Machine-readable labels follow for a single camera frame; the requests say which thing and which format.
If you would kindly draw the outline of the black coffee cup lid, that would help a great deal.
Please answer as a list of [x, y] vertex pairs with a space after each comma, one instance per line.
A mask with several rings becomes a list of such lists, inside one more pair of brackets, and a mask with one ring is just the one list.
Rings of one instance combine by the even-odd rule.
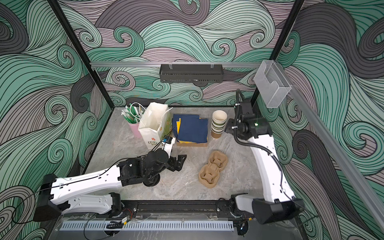
[[146, 187], [154, 187], [154, 186], [156, 186], [160, 182], [160, 179], [161, 179], [161, 176], [160, 175], [156, 175], [156, 176], [152, 177], [151, 179], [144, 180], [143, 184]]

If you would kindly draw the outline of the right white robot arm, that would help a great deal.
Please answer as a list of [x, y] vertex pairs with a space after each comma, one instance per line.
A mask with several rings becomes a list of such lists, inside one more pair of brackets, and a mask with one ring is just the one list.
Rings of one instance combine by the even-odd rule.
[[304, 202], [295, 197], [279, 163], [273, 131], [265, 118], [252, 112], [250, 102], [236, 103], [234, 124], [230, 126], [235, 142], [250, 147], [262, 179], [263, 197], [233, 195], [235, 211], [246, 218], [255, 217], [269, 224], [297, 217]]

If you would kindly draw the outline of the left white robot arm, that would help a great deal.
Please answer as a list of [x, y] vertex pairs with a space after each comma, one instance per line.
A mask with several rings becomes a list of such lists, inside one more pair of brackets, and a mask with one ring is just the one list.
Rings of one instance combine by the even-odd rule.
[[94, 196], [92, 193], [136, 184], [154, 187], [159, 183], [162, 171], [179, 172], [186, 158], [187, 155], [170, 157], [164, 151], [157, 151], [127, 158], [105, 170], [81, 176], [58, 178], [55, 174], [45, 175], [33, 221], [45, 222], [67, 213], [117, 216], [123, 208], [119, 194]]

